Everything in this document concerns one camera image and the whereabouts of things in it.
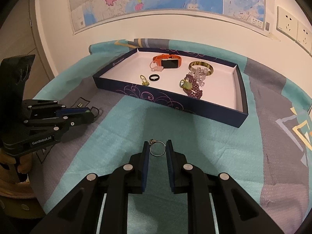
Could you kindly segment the brown sleeve left forearm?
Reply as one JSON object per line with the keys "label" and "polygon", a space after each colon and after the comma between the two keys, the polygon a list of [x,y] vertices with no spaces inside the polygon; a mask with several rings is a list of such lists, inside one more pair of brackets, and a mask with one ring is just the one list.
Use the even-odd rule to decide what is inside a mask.
{"label": "brown sleeve left forearm", "polygon": [[1,164],[1,209],[10,217],[39,219],[46,214],[39,204],[29,181],[18,180],[14,166]]}

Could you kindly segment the left hand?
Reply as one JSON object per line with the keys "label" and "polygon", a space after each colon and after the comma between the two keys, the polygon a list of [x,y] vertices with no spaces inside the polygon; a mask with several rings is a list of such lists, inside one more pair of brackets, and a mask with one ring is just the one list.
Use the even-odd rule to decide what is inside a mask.
{"label": "left hand", "polygon": [[25,182],[32,168],[32,158],[32,153],[14,158],[1,149],[1,180],[12,184]]}

